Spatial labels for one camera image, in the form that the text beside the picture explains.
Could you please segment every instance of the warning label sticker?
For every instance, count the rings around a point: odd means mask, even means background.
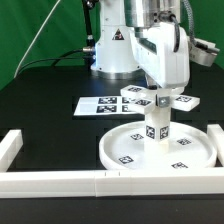
[[[124,40],[124,37],[121,33],[121,31],[118,29],[117,32],[115,33],[114,37],[112,40]]]

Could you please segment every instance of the green wall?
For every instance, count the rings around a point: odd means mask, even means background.
[[[15,69],[56,0],[0,1],[0,89],[9,83]],[[191,0],[196,36],[217,43],[224,49],[224,1]],[[99,37],[99,10],[91,11],[93,32]],[[38,38],[25,63],[57,57],[85,46],[85,26],[81,0],[62,0]],[[224,68],[224,52],[216,63]],[[69,64],[82,64],[82,61]]]

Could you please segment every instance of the round white plate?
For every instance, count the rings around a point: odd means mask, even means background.
[[[145,123],[128,123],[107,132],[100,141],[106,169],[180,169],[212,167],[217,152],[208,136],[193,127],[170,123],[170,137],[155,144],[145,135]]]

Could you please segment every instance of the white paper sheet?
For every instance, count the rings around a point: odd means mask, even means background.
[[[121,96],[80,97],[74,116],[133,114],[128,110],[132,101]]]

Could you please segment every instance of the black tabletop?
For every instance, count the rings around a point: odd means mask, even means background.
[[[38,67],[24,71],[0,92],[0,136],[22,129],[24,146],[8,172],[104,169],[100,138],[142,115],[74,117],[79,97],[117,96],[135,80],[92,77],[85,67]],[[224,71],[191,65],[185,94],[201,98],[191,112],[173,111],[172,120],[206,131],[224,128]],[[113,198],[1,199],[1,223],[222,223],[223,195]]]

